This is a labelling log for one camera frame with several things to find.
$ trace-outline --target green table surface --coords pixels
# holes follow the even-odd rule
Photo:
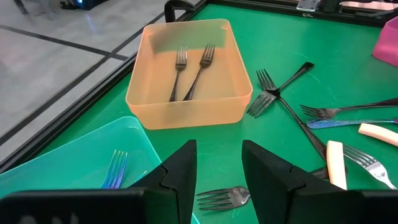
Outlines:
[[[252,100],[261,92],[255,71],[266,68],[277,86],[306,61],[315,68],[289,85],[282,96],[304,120],[300,104],[340,107],[372,103],[397,97],[398,68],[371,56],[380,29],[339,22],[208,5],[194,20],[225,18],[230,21],[253,84]],[[96,128],[132,113],[124,97],[130,76],[74,122],[42,153],[66,144]],[[397,108],[347,111],[336,119],[377,119],[398,116]],[[383,124],[398,132],[396,124]],[[358,134],[358,126],[314,130],[326,143],[341,141],[379,159],[398,185],[398,148]],[[311,171],[325,165],[289,112],[276,101],[262,116],[247,114],[235,124],[197,128],[147,130],[159,157],[164,160],[189,139],[198,143],[196,192],[246,186],[241,162],[241,144],[250,139],[287,161]],[[386,189],[351,161],[349,189]],[[257,223],[251,202],[225,212],[204,212],[194,205],[201,223]]]

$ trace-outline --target fork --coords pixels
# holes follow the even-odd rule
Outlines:
[[[348,145],[343,145],[343,150],[344,156],[366,169],[376,180],[385,183],[390,189],[396,189],[388,178],[386,168],[377,159]]]
[[[185,95],[184,100],[191,100],[193,96],[193,92],[195,91],[195,87],[197,85],[198,79],[200,74],[205,68],[208,68],[211,63],[213,62],[215,52],[215,45],[214,44],[207,44],[205,50],[203,51],[203,55],[200,59],[200,69],[195,77],[195,81],[193,81],[191,88],[189,89],[188,93]]]
[[[257,70],[257,77],[259,79],[260,85],[262,87],[263,91],[274,91],[275,95],[279,95],[280,91],[282,91],[283,88],[285,88],[290,82],[292,82],[293,80],[295,80],[296,78],[298,78],[299,76],[303,75],[304,73],[306,73],[307,71],[311,70],[314,67],[314,64],[311,62],[305,62],[300,68],[299,70],[297,70],[297,72],[290,78],[288,79],[282,86],[280,86],[278,89],[272,86],[267,86],[267,88],[265,88],[265,83],[264,83],[264,79],[266,76],[269,77],[267,71],[265,69],[262,70]],[[252,105],[249,107],[247,113],[255,118],[257,118],[274,100],[275,97],[270,97],[268,101],[264,101],[264,95],[263,93],[261,93],[252,103]]]
[[[389,106],[398,106],[398,98],[393,98],[390,100],[384,100],[376,103],[369,103],[366,105],[359,106],[347,106],[342,108],[312,108],[309,106],[300,105],[303,112],[317,119],[331,119],[337,113],[344,110],[355,110],[361,108],[379,108],[379,107],[389,107]]]
[[[311,130],[308,129],[307,125],[305,125],[305,123],[297,116],[294,110],[286,103],[286,101],[280,95],[274,95],[275,93],[273,91],[268,90],[268,88],[270,88],[271,90],[276,89],[271,77],[269,75],[266,75],[262,79],[261,83],[263,85],[263,88],[266,90],[263,92],[265,99],[264,101],[268,101],[269,98],[272,97],[278,98],[282,102],[282,104],[288,109],[290,114],[292,114],[296,122],[298,122],[298,125],[300,125],[301,129],[307,135],[319,155],[321,155],[321,157],[326,160],[326,145],[316,135],[314,135]]]
[[[353,120],[353,121],[338,121],[338,120],[314,120],[308,121],[307,126],[312,129],[319,128],[331,128],[352,124],[361,124],[361,123],[395,123],[398,124],[398,118],[394,119],[365,119],[365,120]]]
[[[175,59],[175,69],[177,71],[177,75],[175,76],[174,87],[169,102],[174,102],[176,99],[178,78],[180,76],[180,72],[184,71],[187,67],[187,58],[187,46],[180,45],[177,48],[177,56]]]
[[[108,172],[102,189],[118,189],[121,185],[124,171],[127,165],[127,152],[115,150],[111,159],[111,165],[109,165]]]
[[[212,195],[210,197],[199,198],[198,202],[210,200],[210,202],[199,203],[198,205],[215,205],[202,207],[200,210],[229,210],[247,204],[250,199],[249,189],[242,186],[231,187],[228,189],[211,190],[197,194],[197,196]]]

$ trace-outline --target gray floor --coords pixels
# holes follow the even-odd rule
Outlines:
[[[92,48],[112,51],[158,16],[165,0],[109,0],[90,11],[60,10],[50,21],[38,4],[24,2],[30,18],[12,0],[0,1],[0,25]],[[118,52],[130,56],[141,36]],[[0,29],[0,136],[104,55]],[[111,58],[33,122],[0,146],[0,161],[122,64]]]

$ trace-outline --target translucent blue tray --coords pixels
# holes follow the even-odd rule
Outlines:
[[[129,153],[121,188],[161,163],[140,122],[127,116],[0,174],[0,197],[20,190],[99,189],[115,149]],[[192,223],[198,223],[194,215]]]

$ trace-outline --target orange plastic bin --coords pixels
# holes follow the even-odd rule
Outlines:
[[[201,74],[192,100],[182,101],[200,68],[206,44],[215,44],[213,63]],[[186,45],[188,62],[169,102],[175,58]],[[250,102],[252,85],[225,19],[152,24],[145,27],[126,95],[130,110],[147,129],[236,123]]]

